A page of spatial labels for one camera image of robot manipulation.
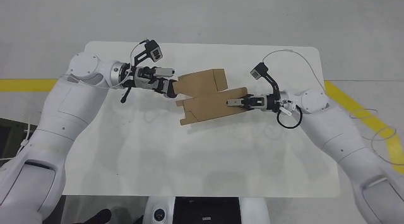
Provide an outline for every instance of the tabletop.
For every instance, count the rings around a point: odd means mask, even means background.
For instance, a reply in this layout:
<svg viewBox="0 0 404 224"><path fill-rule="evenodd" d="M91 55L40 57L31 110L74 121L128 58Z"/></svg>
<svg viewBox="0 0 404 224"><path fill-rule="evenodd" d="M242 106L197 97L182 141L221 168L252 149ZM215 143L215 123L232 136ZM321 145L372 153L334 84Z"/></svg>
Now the tabletop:
<svg viewBox="0 0 404 224"><path fill-rule="evenodd" d="M90 42L85 51L103 61L128 62L136 43ZM267 53L301 53L323 82L313 47L160 44L163 59L144 66L174 68L175 75L224 68L229 89L270 93L249 72ZM281 90L320 88L306 62L289 52L265 60ZM94 121L79 135L66 161L67 195L335 197L336 164L300 129L284 129L271 112L254 110L180 126L175 100L150 90L110 90ZM179 95L176 100L185 96ZM290 117L284 123L294 124Z"/></svg>

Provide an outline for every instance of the yellow tape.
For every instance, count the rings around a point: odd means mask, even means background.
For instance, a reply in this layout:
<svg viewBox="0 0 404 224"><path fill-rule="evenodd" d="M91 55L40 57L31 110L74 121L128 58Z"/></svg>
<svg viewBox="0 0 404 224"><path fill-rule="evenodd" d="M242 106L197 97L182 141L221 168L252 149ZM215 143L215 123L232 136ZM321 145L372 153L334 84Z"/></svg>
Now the yellow tape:
<svg viewBox="0 0 404 224"><path fill-rule="evenodd" d="M327 91L327 95L331 97L333 100L338 102L344 109L347 111L354 113L356 117L363 118L360 119L367 127L372 129L374 132L378 132L385 127L388 127L382 120L373 116L369 111L363 110L364 107L357 103L354 99L346 95L342 92L338 87L336 87L330 81L325 81L325 87ZM382 138L389 138L392 135L392 130L383 130L379 133ZM387 149L389 151L390 160L392 163L404 163L404 152L401 147L400 137L398 134L393 136L392 138L386 140ZM393 166L394 169L404 174L403 166Z"/></svg>
<svg viewBox="0 0 404 224"><path fill-rule="evenodd" d="M0 80L0 91L51 91L57 80Z"/></svg>
<svg viewBox="0 0 404 224"><path fill-rule="evenodd" d="M0 80L0 91L51 91L57 80ZM376 116L372 116L369 111L364 109L354 99L343 93L332 82L325 81L325 87L328 96L338 102L344 109L351 113L355 113L357 117L364 117L361 121L374 132L387 127L382 120ZM390 130L384 130L379 133L383 138L391 136ZM390 155L390 160L393 163L404 163L404 152L401 147L400 138L398 135L386 141ZM404 174L404 167L394 166L397 172Z"/></svg>

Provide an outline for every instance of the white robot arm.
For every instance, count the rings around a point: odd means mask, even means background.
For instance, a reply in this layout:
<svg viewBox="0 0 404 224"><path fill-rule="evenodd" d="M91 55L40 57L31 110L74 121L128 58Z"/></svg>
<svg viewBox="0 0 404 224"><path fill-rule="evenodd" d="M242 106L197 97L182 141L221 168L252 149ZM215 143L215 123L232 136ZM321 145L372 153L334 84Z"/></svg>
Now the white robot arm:
<svg viewBox="0 0 404 224"><path fill-rule="evenodd" d="M41 223L59 198L64 183L64 162L77 136L91 123L110 88L144 88L174 98L173 69L138 67L146 58L161 59L153 40L134 64L102 62L87 53L73 57L68 72L47 97L37 130L17 156L0 168L0 220L5 223ZM293 114L311 141L332 157L349 176L356 205L368 223L402 223L404 181L364 145L352 120L320 91L299 95L280 92L266 66L252 71L271 83L273 94L247 95L228 105Z"/></svg>
<svg viewBox="0 0 404 224"><path fill-rule="evenodd" d="M368 223L404 223L404 177L364 144L349 115L323 91L306 90L298 95L279 91L267 72L268 68L261 62L251 75L256 79L265 78L273 88L272 94L246 95L228 100L227 104L275 112L278 122L288 129L300 125L310 140L348 175L355 203ZM293 115L298 123L284 126L279 121L281 113Z"/></svg>
<svg viewBox="0 0 404 224"><path fill-rule="evenodd" d="M176 96L174 80L163 78L171 77L173 69L137 66L146 58L154 62L162 58L154 40L145 41L145 48L134 64L102 62L88 53L73 57L46 98L28 144L0 168L1 223L41 223L50 215L64 189L68 152L97 115L110 88L138 87Z"/></svg>

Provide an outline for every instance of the cardboard flap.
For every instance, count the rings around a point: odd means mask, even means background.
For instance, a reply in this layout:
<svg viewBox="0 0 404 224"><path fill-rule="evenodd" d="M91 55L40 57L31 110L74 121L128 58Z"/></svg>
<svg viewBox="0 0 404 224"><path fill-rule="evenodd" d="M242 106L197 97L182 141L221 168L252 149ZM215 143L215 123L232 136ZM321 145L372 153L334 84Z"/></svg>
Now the cardboard flap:
<svg viewBox="0 0 404 224"><path fill-rule="evenodd" d="M246 110L240 107L228 107L226 101L230 98L240 98L247 94L247 88L237 88L220 93L177 101L177 106L184 107L186 118L181 125L207 121L220 117L239 114Z"/></svg>
<svg viewBox="0 0 404 224"><path fill-rule="evenodd" d="M176 94L182 93L190 97L211 95L227 89L225 70L210 69L182 75L173 83L173 87Z"/></svg>

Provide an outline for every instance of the white robot body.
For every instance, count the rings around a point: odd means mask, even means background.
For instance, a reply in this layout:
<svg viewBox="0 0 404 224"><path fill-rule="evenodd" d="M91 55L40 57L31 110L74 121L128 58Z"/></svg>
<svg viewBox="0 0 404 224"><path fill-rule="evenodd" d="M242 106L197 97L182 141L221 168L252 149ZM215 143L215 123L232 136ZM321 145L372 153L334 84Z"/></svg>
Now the white robot body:
<svg viewBox="0 0 404 224"><path fill-rule="evenodd" d="M144 60L140 59L144 54L153 61L161 59L155 41L147 42L145 47L146 50L135 57L136 62ZM152 89L174 98L173 80L160 78L161 73L164 73L162 76L171 76L174 70L140 70L117 61L103 63L91 54L76 55L68 72L49 93L39 126L28 144L0 168L1 222L39 224L46 219L63 192L64 162L68 152L77 136L98 114L108 88L127 87L128 91L135 87ZM154 82L143 81L145 78ZM253 98L271 100L265 103L266 106L260 103L258 109L271 110L270 107L273 109L279 106L270 95ZM302 120L299 119L301 128L348 175L356 205L368 223L403 223L404 178L364 145L347 113L331 101L324 102L325 99L324 93L307 90L300 95L290 95L282 108L285 113L298 117L300 115L294 110L293 103L298 110L302 107ZM239 100L232 102L232 105L241 104ZM171 224L175 215L175 202L175 197L151 197L146 206L144 224L156 223L154 217L158 209L162 209L165 216L156 224ZM270 222L263 198L239 198L238 202L238 212L244 224Z"/></svg>

